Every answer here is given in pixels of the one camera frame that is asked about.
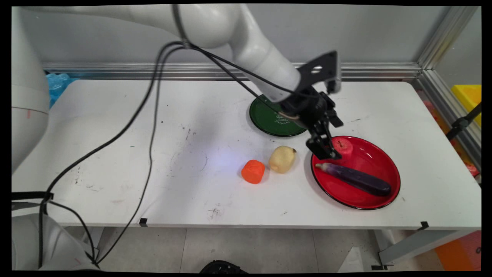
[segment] eggplant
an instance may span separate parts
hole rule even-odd
[[[387,182],[367,173],[330,163],[316,164],[316,167],[372,195],[388,196],[391,193],[391,186]]]

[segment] table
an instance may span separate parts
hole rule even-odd
[[[45,190],[66,166],[128,122],[148,85],[142,80],[72,83],[50,110],[43,139],[12,176],[12,191]],[[154,165],[131,226],[139,226],[141,218],[149,227],[417,230],[427,222],[426,232],[416,234],[444,232],[431,239],[440,244],[481,229],[481,189],[408,83],[344,82],[332,95],[344,122],[331,128],[332,135],[374,143],[399,170],[400,193],[377,210],[352,209],[327,196],[310,170],[309,133],[278,138],[258,130],[248,115],[254,97],[236,82],[163,81],[161,86]],[[315,88],[324,89],[321,83]],[[121,138],[66,174],[53,190],[54,200],[76,210],[88,226],[124,226],[134,213],[149,168],[154,92]],[[267,165],[280,145],[297,150],[289,173],[267,169],[256,185],[242,179],[248,160]],[[49,206],[48,213],[61,225],[80,225],[58,207]],[[398,250],[398,244],[385,251]],[[409,247],[415,248],[405,246],[404,254]]]

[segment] cable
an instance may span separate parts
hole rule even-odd
[[[80,215],[76,211],[70,209],[69,207],[63,206],[62,204],[58,204],[58,203],[56,203],[56,202],[54,202],[52,200],[50,200],[49,203],[50,204],[53,204],[55,206],[59,206],[59,207],[61,207],[63,209],[69,210],[70,212],[72,212],[80,220],[80,222],[82,223],[82,226],[84,227],[84,230],[86,231],[87,236],[89,237],[89,242],[91,243],[91,250],[92,250],[92,260],[94,260],[95,259],[94,243],[92,242],[91,234],[90,234],[89,230],[87,229],[87,226],[86,226],[85,222],[80,217]]]
[[[73,164],[71,164],[70,166],[68,166],[67,168],[65,168],[50,184],[50,186],[48,187],[48,189],[46,190],[46,196],[45,198],[41,201],[40,205],[39,205],[39,256],[38,256],[38,267],[41,268],[41,266],[43,265],[43,207],[45,207],[46,203],[48,202],[48,197],[49,197],[49,193],[51,192],[51,190],[53,189],[53,187],[55,186],[55,184],[68,172],[70,171],[72,168],[74,168],[75,166],[77,166],[79,163],[81,163],[82,161],[84,161],[85,159],[89,158],[90,156],[92,156],[93,154],[95,154],[96,152],[98,152],[99,150],[105,148],[106,146],[112,144],[114,141],[116,141],[119,137],[121,137],[127,130],[128,128],[130,128],[131,124],[133,123],[133,121],[135,121],[137,115],[140,113],[140,111],[142,110],[143,106],[145,105],[145,103],[147,102],[147,99],[149,98],[149,95],[152,91],[152,88],[154,86],[154,81],[155,81],[155,77],[157,75],[157,68],[158,68],[158,65],[159,65],[159,60],[160,60],[160,57],[162,56],[162,53],[170,46],[172,45],[182,45],[183,43],[180,42],[180,41],[173,41],[173,42],[170,42],[170,43],[167,43],[165,44],[161,50],[159,51],[159,54],[157,56],[157,60],[155,62],[155,68],[154,68],[154,72],[153,72],[153,75],[152,75],[152,78],[151,78],[151,83],[149,85],[149,88],[147,89],[147,93],[145,94],[145,97],[144,99],[142,100],[142,102],[140,103],[139,107],[137,108],[137,110],[135,111],[134,115],[132,116],[132,118],[130,119],[130,121],[127,123],[127,125],[118,133],[116,134],[116,136],[114,136],[112,139],[110,139],[109,141],[105,142],[104,144],[102,144],[101,146],[97,147],[96,149],[92,150],[91,152],[87,153],[86,155],[84,155],[82,158],[78,159],[77,161],[75,161]]]
[[[212,56],[210,56],[208,54],[205,54],[203,52],[202,52],[202,54],[204,54],[207,58],[209,58],[212,62],[214,62],[218,67],[220,67],[225,73],[227,73],[227,75],[229,75],[236,82],[238,82],[242,87],[244,87],[247,91],[249,91],[249,93],[253,94],[253,96],[255,96],[261,103],[265,104],[268,108],[270,108],[275,113],[278,113],[277,110],[275,110],[269,104],[266,104],[265,101],[261,100],[261,98],[259,97],[259,95],[257,95],[252,89],[250,89],[248,86],[246,86],[241,80],[239,80],[239,78],[237,78],[234,74],[231,73],[231,71],[229,71],[227,68],[225,68],[223,65],[221,65],[216,59],[214,59]]]
[[[85,226],[85,223],[83,222],[82,218],[72,209],[68,208],[68,207],[65,207],[65,206],[62,206],[58,203],[55,203],[53,201],[50,201],[49,200],[49,193],[51,192],[51,190],[53,189],[53,187],[56,185],[56,183],[68,172],[70,171],[72,168],[74,168],[75,166],[77,166],[79,163],[81,163],[82,161],[86,160],[87,158],[89,158],[90,156],[92,156],[93,154],[97,153],[98,151],[102,150],[103,148],[105,148],[106,146],[112,144],[114,141],[116,141],[119,137],[121,137],[127,130],[128,128],[132,125],[133,121],[136,119],[136,117],[138,116],[138,114],[140,113],[140,111],[142,110],[143,106],[146,104],[147,102],[147,99],[149,98],[149,95],[152,91],[152,88],[154,86],[154,81],[155,81],[155,77],[156,75],[158,74],[158,64],[159,64],[159,60],[160,60],[160,57],[162,56],[163,52],[170,46],[172,45],[181,45],[181,47],[177,47],[177,48],[174,48],[172,49],[171,51],[169,51],[163,58],[163,61],[162,61],[162,64],[161,64],[161,68],[160,68],[160,71],[159,71],[159,80],[157,82],[157,95],[156,95],[156,102],[155,102],[155,108],[154,108],[154,125],[153,125],[153,130],[152,130],[152,136],[151,136],[151,142],[150,142],[150,147],[149,147],[149,158],[150,158],[150,166],[149,166],[149,173],[148,173],[148,176],[147,176],[147,180],[146,180],[146,183],[145,183],[145,186],[144,186],[144,189],[142,191],[142,197],[140,198],[140,201],[139,201],[139,204],[137,206],[137,209],[135,210],[135,213],[133,214],[132,218],[130,219],[130,221],[127,223],[127,225],[125,226],[125,228],[123,229],[123,231],[121,232],[121,234],[118,236],[118,238],[116,239],[116,241],[113,243],[113,245],[111,246],[111,248],[106,252],[106,254],[99,260],[96,262],[96,265],[98,265],[104,258],[106,258],[106,256],[109,254],[109,252],[114,248],[114,246],[116,245],[116,243],[120,240],[121,236],[123,235],[123,233],[125,232],[125,230],[128,228],[128,226],[131,224],[131,222],[133,221],[135,215],[137,214],[138,212],[138,209],[140,208],[140,205],[142,204],[142,200],[144,198],[144,195],[145,195],[145,191],[147,189],[147,185],[149,183],[149,179],[150,179],[150,175],[151,175],[151,172],[152,172],[152,144],[154,142],[154,135],[155,135],[155,128],[156,128],[156,121],[157,121],[157,110],[158,110],[158,100],[159,100],[159,94],[160,94],[160,80],[161,80],[161,77],[162,77],[162,73],[163,73],[163,69],[164,69],[164,65],[165,65],[165,62],[167,60],[167,58],[169,57],[169,55],[171,55],[173,52],[177,51],[177,50],[181,50],[181,49],[184,49],[183,45],[184,43],[181,42],[181,41],[173,41],[173,42],[170,42],[170,43],[167,43],[166,45],[164,45],[158,56],[157,56],[157,60],[156,60],[156,63],[155,63],[155,68],[154,68],[154,72],[153,72],[153,75],[152,75],[152,78],[151,78],[151,83],[149,85],[149,88],[147,90],[147,93],[144,97],[144,99],[142,100],[142,102],[140,103],[139,107],[137,108],[137,110],[135,111],[134,115],[132,116],[132,118],[130,119],[130,121],[127,123],[127,125],[118,133],[116,134],[116,136],[114,136],[112,139],[110,139],[109,141],[107,141],[106,143],[102,144],[101,146],[95,148],[94,150],[92,150],[91,152],[87,153],[86,155],[84,155],[82,158],[78,159],[77,161],[75,161],[74,163],[72,163],[70,166],[68,166],[67,168],[65,168],[52,182],[51,184],[49,185],[48,189],[46,190],[46,196],[45,198],[41,201],[40,205],[39,205],[39,257],[38,257],[38,267],[41,268],[42,266],[42,263],[43,263],[43,208],[45,207],[46,203],[47,202],[50,202],[54,205],[57,205],[57,206],[60,206],[62,208],[66,208],[68,209],[69,211],[73,212],[78,218],[79,220],[82,222],[82,225],[84,226],[84,228],[86,229],[86,232],[88,234],[88,237],[89,237],[89,240],[91,241],[91,246],[92,246],[92,257],[94,258],[94,247],[93,247],[93,244],[92,244],[92,238],[91,238],[91,235],[90,233],[88,232],[87,230],[87,227]],[[311,95],[305,95],[305,94],[301,94],[301,93],[297,93],[297,92],[294,92],[294,91],[291,91],[291,90],[288,90],[286,88],[283,88],[283,87],[280,87],[240,66],[237,66],[235,65],[234,63],[232,62],[229,62],[219,56],[216,56],[210,52],[207,52],[195,45],[191,45],[191,49],[193,50],[196,50],[196,51],[199,51],[201,52],[202,54],[204,54],[207,58],[209,58],[212,62],[214,62],[216,65],[218,65],[224,72],[226,72],[230,77],[232,77],[235,81],[237,81],[241,86],[243,86],[248,92],[250,92],[252,95],[254,95],[256,98],[259,99],[259,96],[254,92],[252,91],[249,87],[247,87],[242,81],[240,81],[234,74],[232,74],[228,69],[226,69],[223,65],[221,65],[216,59],[218,60],[221,60],[223,61],[224,63],[226,64],[229,64],[253,77],[256,77],[258,79],[260,79],[261,81],[263,82],[266,82],[267,84],[275,87],[275,88],[278,88],[280,90],[283,90],[283,91],[286,91],[288,93],[291,93],[291,94],[294,94],[294,95],[298,95],[298,96],[301,96],[301,97],[306,97],[306,98],[317,98],[318,96],[311,96]],[[261,101],[263,104],[265,104],[266,106],[268,106],[270,109],[272,109],[273,111],[277,112],[275,109],[273,109],[271,106],[269,106],[268,104],[266,104],[264,101]]]
[[[215,58],[215,59],[218,59],[218,60],[220,60],[220,61],[222,61],[222,62],[224,62],[224,63],[226,63],[226,64],[228,64],[228,65],[230,65],[230,66],[232,66],[232,67],[235,67],[235,68],[237,68],[237,69],[241,70],[241,71],[242,71],[242,72],[244,72],[244,73],[247,73],[247,74],[249,74],[249,75],[251,75],[251,76],[253,76],[253,77],[255,77],[255,78],[258,78],[258,79],[262,80],[263,82],[265,82],[265,83],[267,83],[267,84],[269,84],[269,85],[271,85],[271,86],[273,86],[273,87],[275,87],[275,88],[278,88],[278,89],[280,89],[280,90],[286,91],[286,92],[291,93],[291,94],[293,94],[293,95],[302,96],[302,97],[306,97],[306,98],[318,98],[318,97],[319,97],[318,95],[307,95],[307,94],[298,93],[298,92],[294,92],[294,91],[292,91],[292,90],[289,90],[289,89],[283,88],[283,87],[281,87],[281,86],[279,86],[279,85],[277,85],[277,84],[274,84],[274,83],[270,82],[269,80],[267,80],[267,79],[265,79],[265,78],[263,78],[263,77],[260,77],[260,76],[258,76],[258,75],[256,75],[256,74],[254,74],[253,72],[251,72],[251,71],[249,71],[249,70],[247,70],[247,69],[244,69],[244,68],[242,68],[242,67],[240,67],[240,66],[238,66],[238,65],[236,65],[236,64],[234,64],[234,63],[232,63],[232,62],[230,62],[230,61],[228,61],[228,60],[226,60],[226,59],[223,59],[223,58],[221,58],[221,57],[219,57],[219,56],[217,56],[217,55],[214,55],[214,54],[212,54],[212,53],[210,53],[210,52],[207,52],[207,51],[203,50],[202,48],[200,48],[200,47],[198,47],[198,46],[196,46],[196,45],[194,45],[194,44],[191,44],[191,49],[194,49],[194,50],[197,50],[197,51],[199,51],[199,52],[202,52],[202,53],[203,53],[203,54],[205,54],[205,56],[207,56],[207,57],[209,57],[209,56],[210,56],[210,57],[213,57],[213,58]]]
[[[177,51],[177,50],[181,50],[181,49],[184,49],[184,47],[178,47],[178,48],[174,48],[172,50],[170,50],[169,52],[167,52],[166,56],[164,56],[164,59],[162,60],[162,64],[161,64],[161,69],[160,69],[160,75],[159,75],[159,79],[157,81],[157,94],[155,96],[155,108],[154,108],[154,125],[152,127],[152,135],[151,135],[151,142],[150,142],[150,145],[149,145],[149,159],[150,159],[150,167],[149,167],[149,173],[147,175],[147,181],[145,182],[145,186],[144,186],[144,190],[142,191],[142,197],[140,198],[140,201],[138,203],[138,206],[137,206],[137,209],[135,210],[135,213],[133,214],[133,216],[131,217],[130,221],[128,221],[128,223],[126,224],[126,226],[123,228],[121,234],[118,236],[118,238],[116,239],[116,241],[113,243],[113,245],[111,246],[111,248],[109,248],[109,250],[106,252],[106,254],[104,254],[104,256],[102,256],[101,259],[99,259],[99,261],[97,261],[97,263],[99,264],[102,260],[104,260],[104,258],[106,258],[106,256],[111,252],[111,250],[113,250],[113,248],[115,247],[116,243],[120,240],[120,238],[123,236],[123,233],[126,231],[126,229],[128,228],[128,226],[130,225],[130,223],[133,221],[133,219],[135,218],[135,215],[137,214],[138,212],[138,209],[140,208],[140,205],[142,204],[142,201],[144,199],[144,194],[145,194],[145,191],[147,189],[147,185],[149,184],[149,179],[150,179],[150,176],[151,176],[151,172],[152,172],[152,144],[154,142],[154,135],[155,135],[155,127],[156,127],[156,123],[157,123],[157,112],[158,112],[158,107],[159,107],[159,94],[160,94],[160,79],[162,77],[162,71],[164,70],[164,65],[166,63],[166,60],[167,58],[169,57],[169,55],[171,55],[173,52]]]

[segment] yellow container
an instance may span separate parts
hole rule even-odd
[[[456,85],[451,91],[468,112],[482,101],[482,85]],[[475,121],[482,127],[482,113],[475,117]]]

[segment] orange object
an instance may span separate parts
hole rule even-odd
[[[248,161],[241,170],[243,178],[252,184],[258,184],[263,178],[263,173],[265,173],[265,165],[257,160]]]
[[[435,252],[446,271],[481,271],[482,231],[441,245]]]

